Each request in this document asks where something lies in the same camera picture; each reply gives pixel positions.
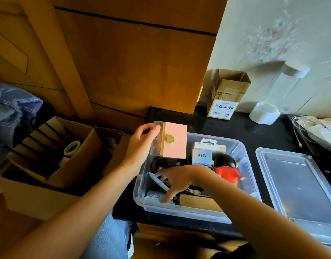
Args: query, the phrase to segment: clear plastic bin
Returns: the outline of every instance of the clear plastic bin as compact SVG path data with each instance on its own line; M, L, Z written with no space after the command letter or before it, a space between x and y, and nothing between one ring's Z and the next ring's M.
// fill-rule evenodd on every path
M191 155L194 142L201 142L203 138L214 139L217 140L217 144L226 145L226 153L232 156L239 163L237 170L241 176L245 177L245 180L239 182L238 187L261 201L262 199L254 178L250 160L243 143L229 138L187 133L187 156ZM147 195L147 192L150 191L155 185L149 176L147 176L147 173L150 172L150 165L154 158L156 157L148 156L145 164L139 172L139 175L137 175L137 180L133 191L133 199L137 205L142 206L146 211L154 213L162 213L211 222L232 223L226 214L222 212L145 200L144 197Z
M331 186L313 159L268 148L256 155L275 210L331 249Z

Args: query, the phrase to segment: blue jeans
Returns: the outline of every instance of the blue jeans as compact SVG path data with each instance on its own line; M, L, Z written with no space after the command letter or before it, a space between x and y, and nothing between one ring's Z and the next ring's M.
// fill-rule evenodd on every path
M127 259L130 222L113 218L111 211L80 259Z

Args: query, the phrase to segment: plastic lid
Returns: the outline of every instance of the plastic lid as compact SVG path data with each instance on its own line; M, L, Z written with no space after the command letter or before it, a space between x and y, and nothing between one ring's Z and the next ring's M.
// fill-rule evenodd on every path
M268 148L256 155L275 210L331 248L331 186L313 159Z
M310 67L294 61L285 61L281 72L295 78L304 78L310 71Z

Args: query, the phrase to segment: white cup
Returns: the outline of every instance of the white cup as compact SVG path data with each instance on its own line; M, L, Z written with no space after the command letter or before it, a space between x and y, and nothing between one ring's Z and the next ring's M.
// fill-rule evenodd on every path
M275 105L259 102L250 113L250 119L257 124L273 124L281 115Z

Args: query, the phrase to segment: black table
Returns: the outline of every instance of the black table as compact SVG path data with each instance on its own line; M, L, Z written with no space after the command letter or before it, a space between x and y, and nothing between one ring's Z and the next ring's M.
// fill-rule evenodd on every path
M206 117L206 108L203 107L196 107L193 115L149 107L146 123L154 121L185 124L188 125L188 132L191 133L226 137L241 141L246 147L262 200L271 207L273 205L255 155L255 150L259 147L264 147L305 153L304 149L299 147L295 136L293 136L293 127L286 117L279 118L273 125L259 125L250 120L247 113L235 112L232 118L226 121ZM146 212L133 200L134 184L135 179L130 182L114 206L114 218L179 230L243 238L233 224Z

